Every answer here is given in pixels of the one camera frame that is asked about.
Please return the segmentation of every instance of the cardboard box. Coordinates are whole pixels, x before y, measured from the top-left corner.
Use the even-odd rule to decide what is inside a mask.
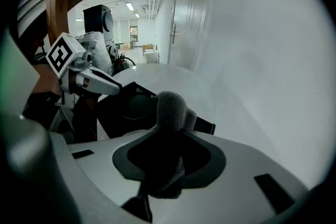
[[[129,50],[130,49],[130,45],[127,43],[121,44],[120,45],[120,49],[121,50]]]

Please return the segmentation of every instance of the door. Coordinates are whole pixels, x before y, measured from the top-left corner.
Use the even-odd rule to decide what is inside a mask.
[[[193,70],[209,0],[176,0],[168,63]]]

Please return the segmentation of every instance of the black speaker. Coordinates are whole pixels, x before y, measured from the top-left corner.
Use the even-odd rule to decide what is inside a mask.
[[[111,9],[98,5],[84,11],[85,32],[102,32],[105,41],[113,40],[113,19]]]

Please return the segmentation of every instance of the wooden pole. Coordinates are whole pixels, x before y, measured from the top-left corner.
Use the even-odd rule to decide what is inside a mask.
[[[68,0],[46,0],[47,29],[52,45],[62,32],[69,33]]]
[[[83,0],[68,0],[67,11],[71,10],[81,1]],[[33,58],[38,46],[48,34],[46,20],[47,14],[44,11],[36,17],[19,38],[19,48],[28,60]]]

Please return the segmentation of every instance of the floor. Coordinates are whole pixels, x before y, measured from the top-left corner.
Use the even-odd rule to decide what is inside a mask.
[[[132,59],[135,64],[146,63],[145,57],[142,56],[142,47],[134,47],[132,50],[119,50],[119,55],[121,54]]]

